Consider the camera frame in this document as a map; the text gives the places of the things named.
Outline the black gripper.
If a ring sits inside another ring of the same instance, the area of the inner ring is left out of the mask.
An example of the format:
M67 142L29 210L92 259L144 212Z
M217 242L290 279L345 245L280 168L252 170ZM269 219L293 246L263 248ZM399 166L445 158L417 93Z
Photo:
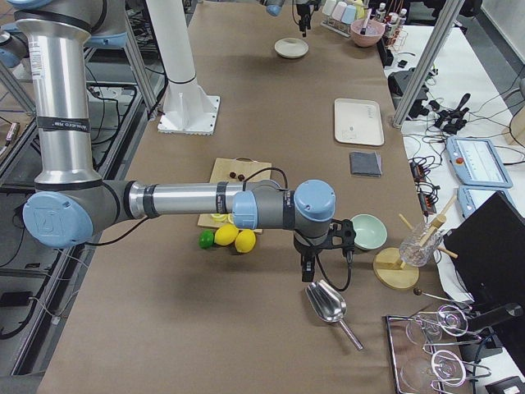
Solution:
M299 16L299 30L303 37L307 36L308 17L312 17L315 11L319 10L319 0L295 0L297 14Z
M347 264L354 258L354 224L349 219L332 219L327 233L318 239L306 237L301 231L294 231L294 247L301 254L302 282L312 281L312 265L323 250L341 250Z

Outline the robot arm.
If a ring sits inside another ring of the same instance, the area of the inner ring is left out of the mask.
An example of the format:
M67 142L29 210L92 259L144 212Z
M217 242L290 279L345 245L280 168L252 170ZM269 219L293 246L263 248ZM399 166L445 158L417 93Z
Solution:
M68 249L133 220L168 214L230 214L242 231L283 229L294 234L302 279L322 268L320 253L354 258L350 220L335 218L336 194L325 181L286 183L250 174L239 181L155 184L117 177L94 166L84 51L126 48L129 30L122 1L15 1L17 28L27 38L36 102L42 170L23 208L28 232L42 244Z
M279 16L285 0L259 0L259 4L265 7L266 12L271 16ZM306 38L307 32L311 29L313 13L318 11L321 6L318 0L298 0L292 1L292 19L299 27L301 35Z

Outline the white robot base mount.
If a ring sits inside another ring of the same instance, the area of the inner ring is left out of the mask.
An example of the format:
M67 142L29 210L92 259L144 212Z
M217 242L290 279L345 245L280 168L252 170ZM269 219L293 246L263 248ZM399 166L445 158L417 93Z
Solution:
M198 83L182 2L148 1L147 8L168 80L158 130L212 135L220 98Z

